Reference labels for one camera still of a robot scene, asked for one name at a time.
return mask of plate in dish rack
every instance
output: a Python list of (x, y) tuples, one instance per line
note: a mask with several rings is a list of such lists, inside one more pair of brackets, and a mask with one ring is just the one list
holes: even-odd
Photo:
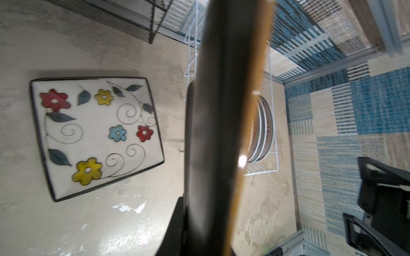
[(31, 81), (37, 138), (54, 201), (75, 197), (164, 163), (144, 77)]

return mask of blue flower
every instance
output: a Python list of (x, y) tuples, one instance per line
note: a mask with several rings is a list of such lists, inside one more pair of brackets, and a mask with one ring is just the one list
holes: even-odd
[(126, 140), (127, 137), (125, 134), (127, 133), (126, 130), (123, 129), (122, 125), (117, 125), (117, 127), (111, 127), (109, 129), (109, 138), (113, 139), (115, 142), (119, 142), (120, 140)]

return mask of metal mesh organizer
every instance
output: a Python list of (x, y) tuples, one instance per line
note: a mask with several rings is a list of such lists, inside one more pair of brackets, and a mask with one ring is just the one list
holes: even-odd
[(152, 43), (173, 0), (47, 0)]

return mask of painted leaf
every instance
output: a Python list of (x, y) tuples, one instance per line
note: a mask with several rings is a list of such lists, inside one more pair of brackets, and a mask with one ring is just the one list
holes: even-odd
[(71, 166), (71, 164), (68, 161), (66, 155), (63, 152), (61, 152), (60, 150), (48, 149), (48, 155), (50, 156), (50, 160), (53, 163), (55, 163), (56, 165), (69, 165), (69, 166)]
[(133, 91), (140, 89), (141, 87), (142, 85), (133, 84), (133, 85), (128, 86), (127, 91), (133, 92)]
[(124, 95), (123, 95), (123, 93), (120, 91), (120, 89), (118, 89), (117, 87), (112, 87), (112, 90), (114, 91), (114, 93), (117, 95), (117, 96), (120, 96), (120, 97), (124, 97)]
[(91, 95), (89, 92), (87, 91), (82, 91), (79, 95), (78, 95), (78, 105), (87, 103), (91, 98)]
[(53, 120), (54, 122), (68, 122), (71, 120), (75, 120), (75, 118), (72, 118), (66, 114), (60, 113), (60, 112), (51, 112), (47, 113), (47, 115)]
[(142, 105), (142, 109), (150, 114), (153, 112), (153, 107), (151, 107), (151, 105), (148, 103), (144, 103), (144, 105)]

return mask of floor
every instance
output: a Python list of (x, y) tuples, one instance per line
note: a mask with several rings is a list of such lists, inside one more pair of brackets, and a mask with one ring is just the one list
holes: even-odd
[[(183, 191), (185, 45), (152, 45), (42, 0), (0, 2), (0, 255), (153, 255)], [(149, 80), (165, 164), (63, 202), (49, 195), (29, 82), (40, 77)], [(275, 84), (280, 170), (246, 177), (233, 247), (259, 255), (296, 231), (283, 86)], [(141, 213), (120, 211), (124, 203)]]

